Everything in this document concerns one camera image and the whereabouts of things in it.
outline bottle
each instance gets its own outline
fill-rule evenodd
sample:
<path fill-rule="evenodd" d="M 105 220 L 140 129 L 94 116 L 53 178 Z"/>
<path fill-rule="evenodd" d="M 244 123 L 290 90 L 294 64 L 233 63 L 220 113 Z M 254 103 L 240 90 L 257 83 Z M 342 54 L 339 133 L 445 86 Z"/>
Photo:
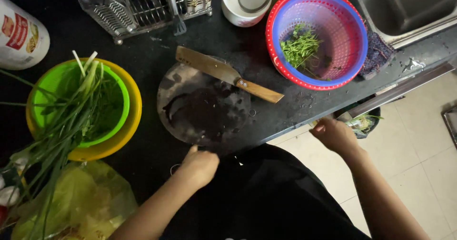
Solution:
<path fill-rule="evenodd" d="M 30 68 L 48 53 L 44 25 L 10 0 L 0 0 L 0 25 L 0 68 Z"/>

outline dish rack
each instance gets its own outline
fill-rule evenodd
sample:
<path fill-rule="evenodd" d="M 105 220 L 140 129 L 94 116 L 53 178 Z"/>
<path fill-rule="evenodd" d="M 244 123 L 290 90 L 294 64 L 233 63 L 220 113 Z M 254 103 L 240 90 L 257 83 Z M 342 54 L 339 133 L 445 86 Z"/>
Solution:
<path fill-rule="evenodd" d="M 173 23 L 170 0 L 78 0 L 86 11 L 114 39 L 123 39 L 149 32 Z M 199 15 L 212 15 L 211 0 L 175 0 L 179 16 L 187 20 Z"/>

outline black countertop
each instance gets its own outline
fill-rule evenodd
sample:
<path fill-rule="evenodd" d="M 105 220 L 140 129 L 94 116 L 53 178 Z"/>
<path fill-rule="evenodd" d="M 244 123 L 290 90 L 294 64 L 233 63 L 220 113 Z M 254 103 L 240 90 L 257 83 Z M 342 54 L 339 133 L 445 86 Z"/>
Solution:
<path fill-rule="evenodd" d="M 170 167 L 179 163 L 190 147 L 165 130 L 156 111 L 158 85 L 175 63 L 174 51 L 178 45 L 219 56 L 247 80 L 285 95 L 275 105 L 252 96 L 256 115 L 248 118 L 245 127 L 229 143 L 228 152 L 265 143 L 395 84 L 415 73 L 402 73 L 400 62 L 408 64 L 410 57 L 430 68 L 433 63 L 457 52 L 457 28 L 450 28 L 400 50 L 392 66 L 371 80 L 356 78 L 341 88 L 320 92 L 297 86 L 277 73 L 266 50 L 266 18 L 250 28 L 236 27 L 222 14 L 221 0 L 212 1 L 212 16 L 186 20 L 187 33 L 184 35 L 175 37 L 173 27 L 166 27 L 126 39 L 122 45 L 114 45 L 111 36 L 81 10 L 77 0 L 11 1 L 40 20 L 51 37 L 51 46 L 43 61 L 14 72 L 16 75 L 36 82 L 49 68 L 73 59 L 71 50 L 76 50 L 79 56 L 89 56 L 96 50 L 97 57 L 123 67 L 138 84 L 143 99 L 138 129 L 121 150 L 104 160 L 131 183 L 139 202 L 162 185 L 169 176 Z M 357 0 L 349 1 L 359 7 Z M 0 76 L 0 85 L 1 101 L 25 102 L 30 91 L 27 86 L 7 77 Z M 13 151 L 30 143 L 32 138 L 22 107 L 2 106 L 0 116 L 0 161 L 5 162 Z"/>

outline white cup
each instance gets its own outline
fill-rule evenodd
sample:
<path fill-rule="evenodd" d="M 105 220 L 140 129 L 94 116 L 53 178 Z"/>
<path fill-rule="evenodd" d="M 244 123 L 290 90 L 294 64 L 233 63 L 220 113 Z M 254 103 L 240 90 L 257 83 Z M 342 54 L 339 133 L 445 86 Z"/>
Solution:
<path fill-rule="evenodd" d="M 263 18 L 270 5 L 271 0 L 260 11 L 248 13 L 240 7 L 238 0 L 222 0 L 222 12 L 233 25 L 246 28 L 257 24 Z"/>

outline yellow plastic bag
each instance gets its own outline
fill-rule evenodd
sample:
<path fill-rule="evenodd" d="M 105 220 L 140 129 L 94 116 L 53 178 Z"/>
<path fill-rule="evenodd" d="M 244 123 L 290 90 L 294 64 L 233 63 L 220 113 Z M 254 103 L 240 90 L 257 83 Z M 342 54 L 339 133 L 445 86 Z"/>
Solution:
<path fill-rule="evenodd" d="M 19 208 L 12 240 L 42 239 L 45 216 L 37 215 L 44 198 L 40 192 Z M 113 168 L 99 160 L 71 162 L 57 181 L 44 236 L 105 240 L 137 207 L 130 184 Z"/>

